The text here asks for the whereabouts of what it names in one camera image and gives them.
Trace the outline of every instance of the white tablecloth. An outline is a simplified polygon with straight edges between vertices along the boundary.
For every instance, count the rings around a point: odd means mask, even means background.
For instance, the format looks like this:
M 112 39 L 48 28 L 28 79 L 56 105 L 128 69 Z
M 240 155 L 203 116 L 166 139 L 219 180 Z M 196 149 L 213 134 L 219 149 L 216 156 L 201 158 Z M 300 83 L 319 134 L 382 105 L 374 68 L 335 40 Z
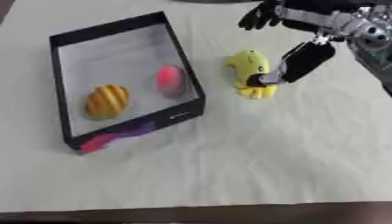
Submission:
M 311 35 L 243 31 L 255 3 L 17 0 L 0 28 L 0 211 L 392 200 L 392 100 L 345 45 L 269 100 L 240 97 L 224 58 L 276 65 Z M 61 139 L 48 37 L 165 11 L 207 94 L 206 114 L 76 156 Z

